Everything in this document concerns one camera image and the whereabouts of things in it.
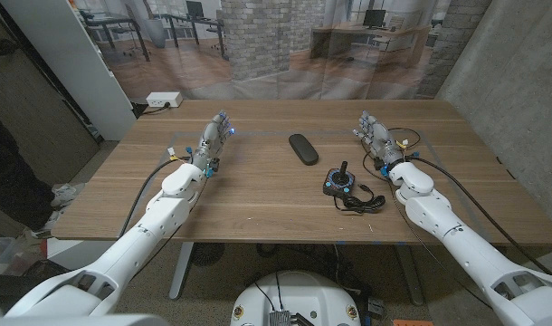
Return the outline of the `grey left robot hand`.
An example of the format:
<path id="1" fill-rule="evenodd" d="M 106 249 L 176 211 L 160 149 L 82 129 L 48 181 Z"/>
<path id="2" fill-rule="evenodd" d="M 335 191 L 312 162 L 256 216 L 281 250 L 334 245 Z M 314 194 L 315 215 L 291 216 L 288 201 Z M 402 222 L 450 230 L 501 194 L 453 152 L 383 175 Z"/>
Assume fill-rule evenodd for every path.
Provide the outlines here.
<path id="1" fill-rule="evenodd" d="M 234 133 L 235 130 L 231 126 L 229 116 L 224 110 L 221 110 L 205 126 L 193 154 L 192 164 L 202 170 L 206 169 L 212 161 L 219 159 L 224 143 Z"/>

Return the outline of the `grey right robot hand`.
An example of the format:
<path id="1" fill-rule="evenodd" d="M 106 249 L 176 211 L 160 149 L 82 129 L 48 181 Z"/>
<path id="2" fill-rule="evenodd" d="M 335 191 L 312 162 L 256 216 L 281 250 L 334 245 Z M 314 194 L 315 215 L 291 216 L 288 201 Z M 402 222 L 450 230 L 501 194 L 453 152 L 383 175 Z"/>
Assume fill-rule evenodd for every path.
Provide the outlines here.
<path id="1" fill-rule="evenodd" d="M 390 171 L 404 162 L 404 154 L 391 132 L 375 116 L 364 110 L 359 121 L 359 128 L 353 133 L 366 144 L 370 153 L 383 162 Z"/>

